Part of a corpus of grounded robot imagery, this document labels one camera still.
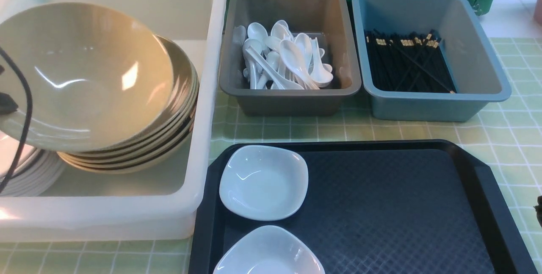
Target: black serving tray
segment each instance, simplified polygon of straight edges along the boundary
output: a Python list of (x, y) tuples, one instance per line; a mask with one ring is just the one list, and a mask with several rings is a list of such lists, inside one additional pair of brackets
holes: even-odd
[(536, 274), (491, 169), (449, 141), (265, 144), (298, 152), (309, 171), (300, 210), (274, 222), (237, 216), (218, 195), (244, 145), (209, 166), (189, 274), (211, 274), (267, 224), (296, 235), (327, 274)]

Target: spoon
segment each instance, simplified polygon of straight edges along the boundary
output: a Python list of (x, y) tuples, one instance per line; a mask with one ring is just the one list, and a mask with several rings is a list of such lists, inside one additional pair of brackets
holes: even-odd
[(304, 57), (305, 66), (308, 69), (308, 66), (310, 65), (310, 60), (312, 59), (312, 54), (313, 54), (310, 37), (306, 33), (299, 33), (296, 36), (296, 39), (294, 39), (294, 43), (301, 50)]
[(235, 44), (243, 45), (246, 40), (246, 28), (242, 25), (239, 25), (234, 28), (233, 32), (233, 41)]
[(329, 83), (333, 80), (333, 75), (328, 72), (322, 65), (322, 60), (320, 58), (320, 53), (318, 50), (318, 39), (312, 39), (312, 55), (314, 60), (314, 65), (310, 78), (318, 85), (318, 87), (327, 87)]
[(331, 64), (322, 64), (322, 66), (324, 67), (324, 69), (328, 72), (333, 72), (333, 67), (331, 66)]
[(293, 40), (293, 36), (290, 30), (279, 23), (275, 23), (275, 25), (273, 25), (271, 29), (271, 36), (279, 38), (280, 40)]
[[(318, 50), (320, 50), (320, 58), (324, 57), (324, 54), (326, 53), (326, 51), (323, 48), (319, 48)], [(308, 73), (309, 74), (310, 74), (310, 72), (312, 72), (312, 64), (313, 64), (313, 58), (311, 56), (310, 57), (310, 65), (308, 66), (308, 70), (309, 70)]]
[(250, 88), (256, 89), (256, 85), (258, 83), (258, 80), (260, 79), (260, 72), (257, 69), (257, 64), (252, 59), (250, 59), (249, 55), (246, 54), (246, 51), (250, 49), (254, 50), (254, 52), (258, 53), (258, 56), (260, 56), (262, 52), (262, 44), (256, 39), (246, 39), (243, 44), (243, 57), (246, 68), (248, 68), (249, 70)]
[(283, 25), (284, 27), (286, 27), (287, 29), (290, 29), (290, 27), (288, 26), (288, 23), (286, 23), (286, 21), (284, 21), (284, 20), (279, 20), (275, 24), (280, 24), (280, 25)]
[[(279, 60), (280, 60), (280, 55), (275, 51), (270, 52), (267, 55), (267, 59), (266, 59), (267, 63), (275, 71), (279, 69)], [(262, 75), (260, 76), (260, 79), (258, 80), (258, 84), (256, 85), (256, 89), (263, 89), (267, 81), (269, 81), (269, 79), (267, 78), (267, 75), (265, 73), (262, 73)]]
[(267, 29), (265, 29), (265, 27), (258, 22), (252, 22), (248, 25), (246, 33), (248, 34), (249, 39), (256, 39), (260, 41), (262, 44), (263, 53), (267, 54), (265, 44), (263, 43), (263, 39), (268, 36)]
[(303, 53), (294, 42), (290, 40), (280, 42), (280, 58), (286, 67), (304, 82), (307, 88), (318, 89), (308, 74)]
[(273, 64), (271, 64), (271, 62), (269, 62), (269, 64), (271, 64), (271, 66), (273, 66), (273, 68), (275, 70), (277, 70), (277, 73), (279, 73), (279, 75), (281, 75), (281, 77), (286, 78), (286, 66), (282, 63), (279, 52), (272, 51), (272, 52), (269, 53), (267, 58), (269, 58), (269, 56), (272, 56), (271, 59), (276, 59), (276, 61), (278, 63), (278, 67), (275, 68), (273, 66)]
[(271, 48), (271, 50), (274, 50), (275, 52), (279, 51), (280, 46), (280, 39), (273, 36), (267, 36), (263, 39), (263, 44), (265, 46)]
[(273, 80), (273, 83), (275, 83), (279, 89), (303, 89), (302, 86), (294, 83), (293, 81), (280, 77), (279, 74), (267, 63), (267, 61), (265, 61), (265, 59), (260, 56), (256, 50), (254, 50), (254, 48), (248, 47), (245, 52), (246, 56), (248, 56), (251, 61), (262, 66), (263, 71)]

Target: black chopsticks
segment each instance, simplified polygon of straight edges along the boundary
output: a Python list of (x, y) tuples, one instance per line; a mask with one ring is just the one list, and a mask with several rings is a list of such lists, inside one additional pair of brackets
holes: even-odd
[(442, 39), (426, 34), (365, 31), (373, 84), (383, 91), (457, 93), (442, 52)]

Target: green checkered tablecloth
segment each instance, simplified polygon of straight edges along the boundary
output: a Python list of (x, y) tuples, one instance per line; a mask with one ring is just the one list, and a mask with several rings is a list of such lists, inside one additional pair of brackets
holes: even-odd
[[(542, 40), (492, 39), (513, 95), (467, 123), (372, 118), (364, 93), (329, 117), (248, 117), (217, 93), (211, 159), (235, 143), (442, 138), (493, 169), (517, 227), (542, 273), (542, 228), (533, 205), (542, 194)], [(191, 240), (0, 244), (1, 274), (183, 274)]]

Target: white plastic bin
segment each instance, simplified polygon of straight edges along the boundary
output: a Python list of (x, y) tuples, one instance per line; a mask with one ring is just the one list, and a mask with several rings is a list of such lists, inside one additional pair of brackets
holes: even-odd
[(0, 21), (32, 6), (66, 1), (125, 12), (187, 52), (201, 81), (192, 141), (147, 171), (100, 175), (69, 168), (43, 197), (0, 198), (0, 241), (190, 236), (207, 174), (226, 0), (0, 0)]

